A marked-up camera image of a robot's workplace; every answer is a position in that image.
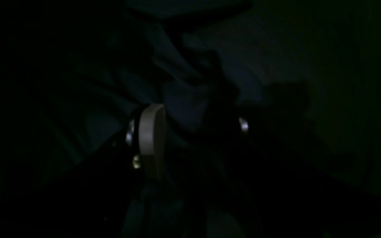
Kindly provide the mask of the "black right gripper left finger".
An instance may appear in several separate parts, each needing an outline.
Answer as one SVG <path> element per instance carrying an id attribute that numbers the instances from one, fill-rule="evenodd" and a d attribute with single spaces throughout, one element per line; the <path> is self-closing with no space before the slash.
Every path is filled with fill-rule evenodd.
<path id="1" fill-rule="evenodd" d="M 164 175 L 166 116 L 163 104 L 148 104 L 135 110 L 125 132 L 123 181 L 128 190 L 128 208 L 123 232 L 144 232 L 151 205 L 159 195 Z"/>

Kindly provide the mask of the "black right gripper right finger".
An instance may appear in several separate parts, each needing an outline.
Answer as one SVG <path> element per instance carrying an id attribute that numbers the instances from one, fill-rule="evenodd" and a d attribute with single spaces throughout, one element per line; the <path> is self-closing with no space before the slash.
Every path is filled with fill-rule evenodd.
<path id="1" fill-rule="evenodd" d="M 219 204 L 236 219 L 245 238 L 265 238 L 253 191 L 260 180 L 256 163 L 263 153 L 249 141 L 248 120 L 229 109 L 209 114 L 207 127 L 209 141 L 219 153 Z"/>

